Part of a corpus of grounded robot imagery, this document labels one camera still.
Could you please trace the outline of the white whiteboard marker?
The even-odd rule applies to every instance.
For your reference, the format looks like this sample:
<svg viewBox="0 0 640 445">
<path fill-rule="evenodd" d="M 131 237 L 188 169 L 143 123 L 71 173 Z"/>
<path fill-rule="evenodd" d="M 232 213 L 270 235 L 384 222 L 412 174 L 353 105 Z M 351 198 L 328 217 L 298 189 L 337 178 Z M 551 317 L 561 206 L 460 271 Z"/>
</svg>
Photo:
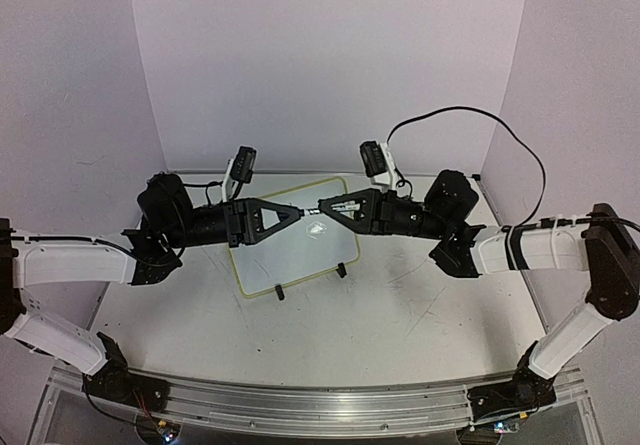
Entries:
<svg viewBox="0 0 640 445">
<path fill-rule="evenodd" d="M 330 213 L 336 213 L 341 215 L 353 215 L 354 213 L 359 211 L 360 211 L 360 206 L 356 204 L 331 206 L 326 210 L 321 210 L 319 207 L 307 208 L 303 210 L 305 216 L 319 215 L 319 214 L 329 215 Z"/>
</svg>

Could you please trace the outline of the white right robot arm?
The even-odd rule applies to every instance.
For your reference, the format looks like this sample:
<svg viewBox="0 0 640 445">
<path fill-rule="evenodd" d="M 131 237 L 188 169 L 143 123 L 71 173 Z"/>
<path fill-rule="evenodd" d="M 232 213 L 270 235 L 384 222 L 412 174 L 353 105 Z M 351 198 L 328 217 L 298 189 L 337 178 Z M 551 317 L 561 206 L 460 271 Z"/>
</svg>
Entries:
<svg viewBox="0 0 640 445">
<path fill-rule="evenodd" d="M 429 256 L 454 278 L 538 269 L 587 272 L 590 288 L 582 304 L 524 360 L 527 374 L 550 380 L 604 328 L 637 310 L 639 248 L 628 232 L 633 225 L 606 203 L 584 216 L 518 226 L 470 225 L 466 219 L 478 200 L 462 173 L 444 170 L 421 202 L 368 188 L 322 199 L 318 208 L 359 235 L 436 241 Z"/>
</svg>

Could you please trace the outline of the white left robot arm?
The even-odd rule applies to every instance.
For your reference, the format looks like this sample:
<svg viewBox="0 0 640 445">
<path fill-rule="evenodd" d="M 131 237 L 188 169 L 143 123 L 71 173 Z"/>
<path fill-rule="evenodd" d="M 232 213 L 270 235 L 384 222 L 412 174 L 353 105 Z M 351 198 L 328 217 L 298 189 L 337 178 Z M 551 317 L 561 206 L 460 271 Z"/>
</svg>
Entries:
<svg viewBox="0 0 640 445">
<path fill-rule="evenodd" d="M 122 235 L 125 247 L 99 237 L 19 234 L 1 222 L 1 333 L 49 354 L 95 380 L 116 402 L 131 398 L 135 381 L 117 343 L 48 315 L 28 295 L 30 286 L 109 282 L 156 285 L 192 247 L 252 246 L 299 221 L 303 210 L 257 198 L 196 207 L 176 174 L 152 177 L 137 198 L 142 220 Z"/>
</svg>

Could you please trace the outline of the black whiteboard stand foot right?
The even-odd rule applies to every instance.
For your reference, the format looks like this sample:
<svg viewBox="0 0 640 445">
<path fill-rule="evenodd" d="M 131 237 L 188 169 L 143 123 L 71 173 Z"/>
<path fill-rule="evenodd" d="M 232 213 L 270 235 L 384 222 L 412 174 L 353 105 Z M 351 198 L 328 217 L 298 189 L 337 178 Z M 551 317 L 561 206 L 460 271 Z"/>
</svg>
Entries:
<svg viewBox="0 0 640 445">
<path fill-rule="evenodd" d="M 344 279 L 347 276 L 347 270 L 344 263 L 339 263 L 336 268 L 336 272 L 341 279 Z"/>
</svg>

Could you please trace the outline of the black whiteboard stand foot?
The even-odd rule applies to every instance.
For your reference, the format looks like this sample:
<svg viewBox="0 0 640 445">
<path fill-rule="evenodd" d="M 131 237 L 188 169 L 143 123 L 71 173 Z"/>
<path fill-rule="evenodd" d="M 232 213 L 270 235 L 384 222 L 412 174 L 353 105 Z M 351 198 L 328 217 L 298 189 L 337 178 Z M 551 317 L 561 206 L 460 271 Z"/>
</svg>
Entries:
<svg viewBox="0 0 640 445">
<path fill-rule="evenodd" d="M 274 291 L 276 292 L 276 295 L 277 295 L 279 301 L 284 301 L 285 300 L 284 289 L 280 284 L 278 284 L 278 285 L 276 285 L 274 287 Z"/>
<path fill-rule="evenodd" d="M 336 268 L 336 272 L 341 279 L 344 279 L 347 276 L 347 270 L 344 263 L 339 263 Z"/>
</svg>

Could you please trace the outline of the yellow-framed whiteboard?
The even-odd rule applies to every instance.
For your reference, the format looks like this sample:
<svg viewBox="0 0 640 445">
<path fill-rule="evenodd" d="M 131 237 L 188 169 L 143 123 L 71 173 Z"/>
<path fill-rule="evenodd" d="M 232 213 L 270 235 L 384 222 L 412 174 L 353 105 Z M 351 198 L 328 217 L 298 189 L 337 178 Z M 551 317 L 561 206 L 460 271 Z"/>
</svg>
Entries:
<svg viewBox="0 0 640 445">
<path fill-rule="evenodd" d="M 242 195 L 312 209 L 320 199 L 343 195 L 341 176 L 317 174 L 260 175 Z M 308 215 L 254 245 L 228 250 L 242 295 L 254 298 L 329 274 L 360 258 L 357 236 L 322 214 Z"/>
</svg>

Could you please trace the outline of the black whiteboard stand foot left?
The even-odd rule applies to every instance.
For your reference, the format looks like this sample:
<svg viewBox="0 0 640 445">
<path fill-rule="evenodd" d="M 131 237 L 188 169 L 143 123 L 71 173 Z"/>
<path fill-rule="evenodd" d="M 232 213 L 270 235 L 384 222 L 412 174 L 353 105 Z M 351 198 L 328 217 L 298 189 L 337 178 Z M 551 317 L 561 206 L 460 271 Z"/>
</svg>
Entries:
<svg viewBox="0 0 640 445">
<path fill-rule="evenodd" d="M 276 292 L 276 295 L 277 295 L 279 301 L 284 301 L 285 300 L 284 289 L 280 284 L 278 284 L 278 285 L 276 285 L 274 287 L 274 291 Z"/>
</svg>

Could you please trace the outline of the left circuit board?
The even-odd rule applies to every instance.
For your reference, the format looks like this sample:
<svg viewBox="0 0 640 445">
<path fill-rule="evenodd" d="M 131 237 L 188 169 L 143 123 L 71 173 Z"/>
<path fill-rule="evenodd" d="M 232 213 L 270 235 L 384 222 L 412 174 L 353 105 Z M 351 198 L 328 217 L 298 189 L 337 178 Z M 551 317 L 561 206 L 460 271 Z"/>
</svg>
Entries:
<svg viewBox="0 0 640 445">
<path fill-rule="evenodd" d="M 178 441 L 182 426 L 175 422 L 137 416 L 135 432 L 143 444 L 174 444 Z"/>
</svg>

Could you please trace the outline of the circuit board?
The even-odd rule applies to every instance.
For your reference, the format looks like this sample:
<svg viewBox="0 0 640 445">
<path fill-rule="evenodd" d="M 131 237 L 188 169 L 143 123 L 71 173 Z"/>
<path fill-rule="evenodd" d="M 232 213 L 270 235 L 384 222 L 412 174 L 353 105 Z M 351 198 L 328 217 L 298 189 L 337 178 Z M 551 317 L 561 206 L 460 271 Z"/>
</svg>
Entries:
<svg viewBox="0 0 640 445">
<path fill-rule="evenodd" d="M 175 422 L 137 416 L 135 432 L 143 444 L 174 444 L 178 441 L 182 426 Z"/>
<path fill-rule="evenodd" d="M 515 417 L 499 420 L 493 424 L 493 432 L 498 435 L 518 433 L 523 422 L 523 419 Z"/>
</svg>

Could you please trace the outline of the right circuit board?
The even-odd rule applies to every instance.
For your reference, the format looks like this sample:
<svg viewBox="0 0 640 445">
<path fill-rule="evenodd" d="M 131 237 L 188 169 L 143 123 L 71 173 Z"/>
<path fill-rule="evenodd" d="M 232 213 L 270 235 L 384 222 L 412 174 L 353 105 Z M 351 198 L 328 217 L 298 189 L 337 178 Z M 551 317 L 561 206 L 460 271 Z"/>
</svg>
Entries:
<svg viewBox="0 0 640 445">
<path fill-rule="evenodd" d="M 523 422 L 523 419 L 515 417 L 499 420 L 493 424 L 493 432 L 498 435 L 518 433 Z"/>
</svg>

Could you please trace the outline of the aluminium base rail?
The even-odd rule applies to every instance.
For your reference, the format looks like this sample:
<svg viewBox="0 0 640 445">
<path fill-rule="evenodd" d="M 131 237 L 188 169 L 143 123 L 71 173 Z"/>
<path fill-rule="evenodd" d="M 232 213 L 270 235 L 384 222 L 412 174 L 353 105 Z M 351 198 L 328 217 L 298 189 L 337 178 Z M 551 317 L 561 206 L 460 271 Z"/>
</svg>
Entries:
<svg viewBox="0 0 640 445">
<path fill-rule="evenodd" d="M 561 371 L 554 381 L 554 404 L 536 411 L 502 415 L 474 423 L 467 399 L 468 390 L 507 381 L 508 375 L 494 374 L 467 382 L 296 388 L 186 379 L 138 370 L 131 372 L 169 382 L 166 409 L 150 412 L 155 417 L 180 424 L 272 436 L 361 438 L 417 435 L 479 426 L 522 413 L 540 416 L 554 406 L 568 405 L 588 395 L 580 370 L 571 367 Z M 72 393 L 81 393 L 83 389 L 80 373 L 64 364 L 54 367 L 51 382 Z M 148 412 L 138 406 L 91 398 L 124 411 Z"/>
</svg>

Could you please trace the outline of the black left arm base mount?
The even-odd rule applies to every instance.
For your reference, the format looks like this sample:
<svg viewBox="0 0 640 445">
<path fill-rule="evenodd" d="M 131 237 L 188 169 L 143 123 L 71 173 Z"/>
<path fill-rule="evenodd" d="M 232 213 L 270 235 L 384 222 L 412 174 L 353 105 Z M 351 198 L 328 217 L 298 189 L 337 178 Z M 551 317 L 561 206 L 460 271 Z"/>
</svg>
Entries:
<svg viewBox="0 0 640 445">
<path fill-rule="evenodd" d="M 97 337 L 105 348 L 106 364 L 95 374 L 83 377 L 83 391 L 90 397 L 163 412 L 168 403 L 169 382 L 131 372 L 119 345 L 102 332 Z"/>
</svg>

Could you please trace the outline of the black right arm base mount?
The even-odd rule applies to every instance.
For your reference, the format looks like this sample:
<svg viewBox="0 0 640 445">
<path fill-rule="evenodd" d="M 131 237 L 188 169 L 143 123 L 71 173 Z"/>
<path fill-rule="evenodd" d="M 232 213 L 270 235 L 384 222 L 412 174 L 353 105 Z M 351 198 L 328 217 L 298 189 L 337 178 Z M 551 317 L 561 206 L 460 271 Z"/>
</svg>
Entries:
<svg viewBox="0 0 640 445">
<path fill-rule="evenodd" d="M 467 399 L 474 423 L 502 415 L 536 411 L 556 402 L 555 378 L 544 379 L 528 367 L 535 345 L 536 342 L 520 358 L 509 380 L 468 390 Z"/>
</svg>

